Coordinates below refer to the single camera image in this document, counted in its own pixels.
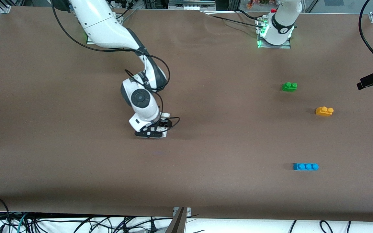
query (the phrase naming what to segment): stud on lego brick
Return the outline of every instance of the stud on lego brick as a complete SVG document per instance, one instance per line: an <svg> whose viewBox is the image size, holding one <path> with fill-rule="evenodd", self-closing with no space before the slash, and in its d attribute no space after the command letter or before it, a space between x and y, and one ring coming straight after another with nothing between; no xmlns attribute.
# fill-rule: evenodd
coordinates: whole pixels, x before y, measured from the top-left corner
<svg viewBox="0 0 373 233"><path fill-rule="evenodd" d="M283 84L283 86L281 87L281 90L285 92L294 92L296 89L297 89L297 83L291 83L291 82L287 82Z"/></svg>
<svg viewBox="0 0 373 233"><path fill-rule="evenodd" d="M294 171L317 171L319 169L319 165L317 163L294 163L293 170Z"/></svg>
<svg viewBox="0 0 373 233"><path fill-rule="evenodd" d="M319 107L316 109L316 115L330 116L333 114L333 108Z"/></svg>

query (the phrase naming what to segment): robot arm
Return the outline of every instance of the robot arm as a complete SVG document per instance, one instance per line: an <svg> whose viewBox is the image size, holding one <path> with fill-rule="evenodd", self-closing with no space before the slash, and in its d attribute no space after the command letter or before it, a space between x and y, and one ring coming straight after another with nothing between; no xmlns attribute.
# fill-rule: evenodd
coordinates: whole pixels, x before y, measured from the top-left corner
<svg viewBox="0 0 373 233"><path fill-rule="evenodd" d="M284 44L294 29L294 23L302 12L301 0L281 0L277 12L268 13L268 25L261 37L273 45Z"/></svg>
<svg viewBox="0 0 373 233"><path fill-rule="evenodd" d="M122 82L121 94L131 106L135 115L129 120L136 132L145 131L150 126L158 129L161 113L152 92L163 90L167 83L164 72L149 53L136 34L120 25L105 0L69 0L87 36L96 45L109 49L133 49L144 63L145 69ZM157 137L165 137L166 132Z"/></svg>

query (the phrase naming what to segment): brown table surface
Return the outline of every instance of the brown table surface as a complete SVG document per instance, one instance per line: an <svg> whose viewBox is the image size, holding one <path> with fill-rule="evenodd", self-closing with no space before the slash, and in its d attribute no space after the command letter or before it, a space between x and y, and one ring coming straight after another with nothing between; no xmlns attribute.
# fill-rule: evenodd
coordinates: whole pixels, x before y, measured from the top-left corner
<svg viewBox="0 0 373 233"><path fill-rule="evenodd" d="M253 28L202 12L135 12L125 26L170 66L164 110L181 117L156 140L133 135L120 95L124 68L142 70L133 53L85 49L50 8L13 7L0 16L0 198L13 211L373 221L373 87L356 88L373 56L357 19L300 15L292 49L259 49ZM367 17L364 33L373 47Z"/></svg>

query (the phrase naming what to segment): black cable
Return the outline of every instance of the black cable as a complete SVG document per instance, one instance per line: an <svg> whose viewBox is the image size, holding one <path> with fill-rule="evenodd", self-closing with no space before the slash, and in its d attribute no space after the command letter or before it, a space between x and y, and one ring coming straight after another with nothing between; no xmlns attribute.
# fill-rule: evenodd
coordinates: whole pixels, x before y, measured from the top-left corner
<svg viewBox="0 0 373 233"><path fill-rule="evenodd" d="M116 229L113 231L113 233L117 233L119 230L122 230L121 228L126 225L128 222L132 221L135 217L129 217L124 218L123 221L116 227Z"/></svg>
<svg viewBox="0 0 373 233"><path fill-rule="evenodd" d="M257 17L250 16L250 15L248 15L246 12L244 12L244 11L241 10L241 9L237 9L237 10L235 10L235 11L236 11L236 12L241 12L241 13L243 13L245 16L247 16L247 17L250 18L250 19L257 20Z"/></svg>
<svg viewBox="0 0 373 233"><path fill-rule="evenodd" d="M91 226L91 227L90 227L90 230L89 230L89 233L92 233L92 231L94 231L94 229L95 229L96 227L99 227L99 225L101 225L102 222L104 222L104 221L106 221L106 220L108 220L108 219L109 219L109 217L107 217L107 218L103 219L102 221L100 221L100 222L94 224L93 226Z"/></svg>
<svg viewBox="0 0 373 233"><path fill-rule="evenodd" d="M361 9L361 13L359 13L359 22L358 22L358 27L359 27L359 33L361 34L361 39L362 41L364 41L365 45L367 46L367 48L369 49L369 51L372 53L373 55L373 49L372 47L369 45L367 39L365 39L364 37L364 32L362 31L362 15L364 14L364 10L365 10L365 7L367 7L367 4L369 3L369 0L367 0L365 3L364 3L364 6L362 7Z"/></svg>
<svg viewBox="0 0 373 233"><path fill-rule="evenodd" d="M61 221L61 220L50 220L50 219L44 219L44 220L41 220L41 219L39 219L39 220L37 220L37 224L38 223L40 223L40 222L54 222L54 223L95 223L95 224L98 224L98 222L96 222L96 221L87 221L87 219L86 220L63 220L63 221ZM101 227L105 227L105 228L107 228L107 229L111 229L111 230L115 230L115 227L109 227L109 226L107 226L107 225L103 225L103 224L99 224L99 226L101 226Z"/></svg>
<svg viewBox="0 0 373 233"><path fill-rule="evenodd" d="M36 225L32 225L32 226L31 226L31 229L32 229L32 227L34 227L34 230L35 230L36 233L37 233L37 232L38 232L38 233L41 233L40 229L38 229L38 227L37 227Z"/></svg>
<svg viewBox="0 0 373 233"><path fill-rule="evenodd" d="M153 217L151 217L151 230L149 231L149 233L155 233L157 231L158 229L155 226L155 221L153 220Z"/></svg>
<svg viewBox="0 0 373 233"><path fill-rule="evenodd" d="M160 98L161 100L161 113L163 113L163 100L162 100L162 97L160 96L160 94L156 93L155 94Z"/></svg>
<svg viewBox="0 0 373 233"><path fill-rule="evenodd" d="M293 221L293 223L291 224L289 233L291 233L293 231L293 227L294 227L294 224L296 224L296 221L297 221L297 219L295 221Z"/></svg>
<svg viewBox="0 0 373 233"><path fill-rule="evenodd" d="M142 222L142 223L139 223L139 224L134 225L133 227L128 228L128 230L135 229L135 228L137 228L137 227L139 227L139 226L141 226L141 225L143 225L143 224L147 224L147 223L149 223L149 222L151 222L151 221L167 220L167 219L172 219L172 218L155 218L154 220L144 221L144 222Z"/></svg>
<svg viewBox="0 0 373 233"><path fill-rule="evenodd" d="M9 217L9 209L8 206L6 206L5 202L0 199L0 202L4 205L4 208L6 210L6 219L8 220L8 232L11 232L11 218Z"/></svg>
<svg viewBox="0 0 373 233"><path fill-rule="evenodd" d="M323 223L326 223L327 227L329 227L330 233L333 233L333 230L332 230L332 228L330 227L329 223L327 223L327 221L325 221L325 220L321 220L321 221L319 222L319 224L320 224L320 229L323 231L323 233L327 233L327 232L323 229L323 227L322 227L322 224L323 224Z"/></svg>
<svg viewBox="0 0 373 233"><path fill-rule="evenodd" d="M80 227L82 227L85 223L89 222L91 219L92 219L92 217L89 217L89 218L86 218L86 220L82 221L82 222L77 226L77 228L74 230L73 233L76 233L77 230L78 230Z"/></svg>
<svg viewBox="0 0 373 233"><path fill-rule="evenodd" d="M129 8L127 8L127 10L125 10L125 12L123 12L123 14L121 14L120 16L118 16L118 17L116 17L116 19L118 19L118 18L120 18L120 17L122 17L124 14L126 14L126 12L128 11L128 10L130 10L131 8L129 7Z"/></svg>
<svg viewBox="0 0 373 233"><path fill-rule="evenodd" d="M181 120L181 118L179 116L174 116L174 117L161 117L162 119L178 119L178 121L176 121L175 124L173 124L170 128L167 128L166 130L164 131L157 131L158 133L163 133L163 132L168 132L170 130L172 130L172 128L174 128L178 123L179 121Z"/></svg>
<svg viewBox="0 0 373 233"><path fill-rule="evenodd" d="M144 54L144 55L145 55L145 56L148 56L148 57L152 57L152 58L156 58L156 59L160 60L160 61L165 65L165 67L167 68L167 70L168 70L168 79L166 80L166 83L165 83L163 86L161 86L160 88L151 88L151 90L161 90L161 89L163 89L164 87L166 87L166 86L168 85L168 83L169 83L169 81L170 81L170 79L171 79L171 71L170 71L170 69L169 69L169 66L167 65L167 63L166 63L165 61L163 61L162 59L160 59L160 58L157 57L157 56L150 55L150 54ZM127 69L125 69L125 72L126 72L126 74L129 75L129 77L134 76L134 74L133 74L132 72L130 72L129 70L127 70ZM140 83L140 82L137 81L135 78L134 78L133 80L135 80L135 82L137 82L138 84L140 84L140 85L142 85L142 86L145 87L144 84Z"/></svg>
<svg viewBox="0 0 373 233"><path fill-rule="evenodd" d="M0 233L3 233L3 231L4 231L4 227L5 227L5 224L3 224L3 225L0 227Z"/></svg>
<svg viewBox="0 0 373 233"><path fill-rule="evenodd" d="M349 228L351 228L351 221L348 221L348 228L346 229L346 233L349 233Z"/></svg>
<svg viewBox="0 0 373 233"><path fill-rule="evenodd" d="M107 219L109 224L110 224L110 227L112 227L112 224L111 224L111 221L110 221L110 218Z"/></svg>
<svg viewBox="0 0 373 233"><path fill-rule="evenodd" d="M215 17L215 18L225 19L225 20L228 20L228 21L231 21L231 22L235 22L235 23L243 24L243 25L250 25L250 26L253 26L253 27L256 27L256 28L263 28L263 26L261 26L261 25L252 25L252 24L248 24L248 23L245 23L245 22L240 22L240 21L233 20L233 19L227 19L227 18L223 18L223 17L215 16L215 15L211 15L211 16L212 16L212 17Z"/></svg>

